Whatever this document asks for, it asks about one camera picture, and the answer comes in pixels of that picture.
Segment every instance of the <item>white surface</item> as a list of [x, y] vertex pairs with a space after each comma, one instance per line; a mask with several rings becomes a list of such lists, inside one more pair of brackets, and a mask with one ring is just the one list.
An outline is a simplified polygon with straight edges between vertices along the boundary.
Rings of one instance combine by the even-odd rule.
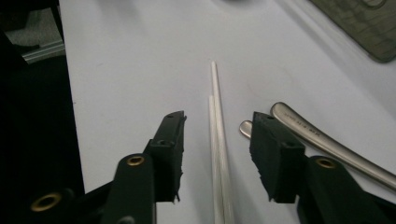
[[[396, 173], [396, 62], [372, 62], [298, 0], [61, 1], [86, 190], [142, 152], [168, 113], [184, 110], [181, 202], [158, 222], [213, 223], [207, 96], [218, 64], [235, 223], [298, 223], [269, 203], [238, 126], [283, 101], [362, 156]], [[308, 155], [317, 155], [314, 149]], [[366, 177], [361, 186], [396, 203]]]

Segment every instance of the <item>black plastic part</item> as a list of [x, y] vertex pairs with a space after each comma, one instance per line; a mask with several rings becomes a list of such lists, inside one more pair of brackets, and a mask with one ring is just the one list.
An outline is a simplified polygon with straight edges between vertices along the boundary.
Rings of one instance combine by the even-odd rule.
[[270, 200], [294, 203], [304, 169], [304, 149], [277, 119], [254, 112], [250, 154]]
[[179, 199], [185, 120], [183, 111], [165, 116], [144, 151], [153, 160], [156, 202], [173, 202], [176, 197]]
[[0, 30], [0, 67], [2, 68], [1, 76], [11, 71], [19, 70], [27, 66], [27, 62], [15, 50], [6, 34]]
[[155, 196], [152, 160], [149, 155], [123, 158], [108, 195], [101, 224], [153, 224]]
[[21, 206], [10, 224], [66, 224], [72, 222], [70, 210], [74, 207], [74, 193], [71, 189], [56, 189], [38, 193]]
[[392, 221], [392, 223], [396, 223], [396, 204], [390, 203], [382, 198], [379, 198], [371, 193], [367, 193], [370, 195], [372, 200], [375, 202], [375, 204], [381, 209], [381, 211], [384, 213], [384, 215]]
[[300, 199], [297, 205], [298, 218], [301, 224], [324, 224], [318, 206], [306, 185], [302, 185], [299, 192]]
[[[300, 195], [301, 200], [308, 199], [301, 202], [302, 205], [307, 202], [307, 206], [300, 208], [300, 216], [315, 211], [312, 207], [317, 206], [326, 224], [391, 223], [340, 162], [326, 157], [311, 157], [305, 166], [304, 179], [313, 200]], [[320, 223], [303, 219], [301, 222]]]
[[72, 212], [72, 216], [76, 218], [76, 224], [97, 224], [100, 222], [112, 183], [109, 182], [76, 199], [76, 206]]

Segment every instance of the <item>brass screw insert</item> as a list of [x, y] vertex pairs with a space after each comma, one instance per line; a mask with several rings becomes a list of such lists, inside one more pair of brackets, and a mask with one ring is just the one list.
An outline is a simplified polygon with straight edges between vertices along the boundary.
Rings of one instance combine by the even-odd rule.
[[58, 192], [52, 192], [35, 200], [30, 206], [30, 209], [32, 209], [34, 212], [44, 212], [58, 204], [61, 199], [62, 194]]
[[327, 159], [317, 159], [316, 160], [317, 164], [321, 167], [327, 168], [327, 169], [334, 169], [335, 168], [335, 164], [334, 162], [327, 160]]
[[126, 163], [130, 166], [136, 166], [136, 165], [142, 164], [144, 161], [145, 161], [145, 158], [140, 157], [140, 156], [134, 156], [134, 157], [129, 158]]

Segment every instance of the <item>metal spoon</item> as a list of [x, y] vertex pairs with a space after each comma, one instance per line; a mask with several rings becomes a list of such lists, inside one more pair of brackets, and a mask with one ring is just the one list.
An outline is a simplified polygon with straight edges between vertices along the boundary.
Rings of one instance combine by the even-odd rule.
[[[396, 175], [330, 138], [286, 104], [274, 104], [271, 114], [306, 142], [396, 191]], [[250, 138], [251, 127], [251, 121], [245, 120], [239, 126], [239, 130], [245, 137]]]

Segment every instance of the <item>chopsticks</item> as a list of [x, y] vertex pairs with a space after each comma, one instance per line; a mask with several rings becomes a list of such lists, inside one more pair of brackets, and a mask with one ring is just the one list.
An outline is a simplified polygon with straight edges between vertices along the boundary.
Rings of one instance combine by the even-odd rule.
[[218, 68], [211, 64], [213, 96], [209, 96], [215, 224], [234, 224], [230, 171], [219, 92]]

